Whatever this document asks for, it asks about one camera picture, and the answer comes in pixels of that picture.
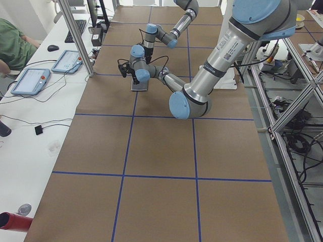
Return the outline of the brown paper table cover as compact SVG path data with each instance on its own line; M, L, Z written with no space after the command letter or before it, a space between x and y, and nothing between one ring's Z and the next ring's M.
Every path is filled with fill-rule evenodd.
M132 92L127 59L179 7L118 7L26 241L287 241L243 84L179 120L170 90Z

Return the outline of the near teach pendant tablet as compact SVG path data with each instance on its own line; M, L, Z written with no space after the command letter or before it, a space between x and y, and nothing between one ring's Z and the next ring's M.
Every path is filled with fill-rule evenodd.
M26 69L11 90L13 95L35 95L50 78L50 69Z

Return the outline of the pink and grey towel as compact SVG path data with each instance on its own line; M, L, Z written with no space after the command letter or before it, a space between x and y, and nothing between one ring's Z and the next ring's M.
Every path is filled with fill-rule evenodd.
M132 81L131 91L146 92L148 91L149 82Z

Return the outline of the aluminium frame post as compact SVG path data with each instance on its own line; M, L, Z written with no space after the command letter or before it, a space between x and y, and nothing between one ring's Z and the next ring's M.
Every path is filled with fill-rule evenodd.
M64 16L65 21L66 21L67 27L72 34L74 43L76 44L77 50L78 50L80 57L82 59L83 65L85 66L85 68L87 70L88 76L93 77L94 69L93 69L93 66L90 62L90 58L87 54L87 51L86 51L85 45L83 43L80 31L78 30L78 27L76 25L74 16L71 12L68 1L58 0L58 2L59 2L61 12Z

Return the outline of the person in green shirt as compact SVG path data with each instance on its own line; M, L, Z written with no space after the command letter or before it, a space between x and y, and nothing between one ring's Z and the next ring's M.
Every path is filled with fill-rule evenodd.
M1 73L21 71L40 47L16 26L1 18Z

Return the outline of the aluminium frame rack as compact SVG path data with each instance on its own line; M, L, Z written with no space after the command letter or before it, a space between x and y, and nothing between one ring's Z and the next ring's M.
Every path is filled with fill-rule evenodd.
M322 34L253 43L243 60L260 140L290 241L322 241Z

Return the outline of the small black square pad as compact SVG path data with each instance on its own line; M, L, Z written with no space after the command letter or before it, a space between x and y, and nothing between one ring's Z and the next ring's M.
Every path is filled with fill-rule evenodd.
M35 134L37 136L43 133L43 127L42 127L42 125L35 126L34 129L35 129Z

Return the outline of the round silver desk grommet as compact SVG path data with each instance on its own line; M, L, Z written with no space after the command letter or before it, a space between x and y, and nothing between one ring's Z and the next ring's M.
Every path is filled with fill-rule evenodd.
M32 210L32 205L29 203L22 204L18 210L17 214L21 216L27 216Z

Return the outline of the far teach pendant tablet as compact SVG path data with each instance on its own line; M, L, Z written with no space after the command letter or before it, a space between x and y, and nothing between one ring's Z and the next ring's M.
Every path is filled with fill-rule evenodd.
M78 51L65 50L55 62L51 71L54 73L73 74L82 65L82 59Z

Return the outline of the teach pendant tablet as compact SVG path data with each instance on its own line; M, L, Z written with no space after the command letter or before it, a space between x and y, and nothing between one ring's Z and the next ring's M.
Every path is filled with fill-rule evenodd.
M73 74L82 65L82 59L78 51L65 50L55 62L51 71L54 73Z
M50 78L50 69L26 69L11 90L13 95L35 95Z

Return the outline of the black power box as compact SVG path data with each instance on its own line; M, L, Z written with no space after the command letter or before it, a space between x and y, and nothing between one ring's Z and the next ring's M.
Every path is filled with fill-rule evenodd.
M92 46L98 47L101 46L102 43L102 29L101 28L93 28L93 33L91 37Z

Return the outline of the black computer mouse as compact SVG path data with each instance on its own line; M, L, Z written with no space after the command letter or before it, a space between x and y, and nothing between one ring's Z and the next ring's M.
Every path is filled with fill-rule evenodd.
M56 50L59 50L60 48L57 46L57 45L49 45L47 47L47 51L48 52L53 52L53 51L56 51Z

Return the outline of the red cylinder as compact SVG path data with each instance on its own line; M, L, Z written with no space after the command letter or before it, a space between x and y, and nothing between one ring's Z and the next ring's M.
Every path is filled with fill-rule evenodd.
M31 226L33 218L21 216L14 213L1 213L1 229L18 232L27 232Z

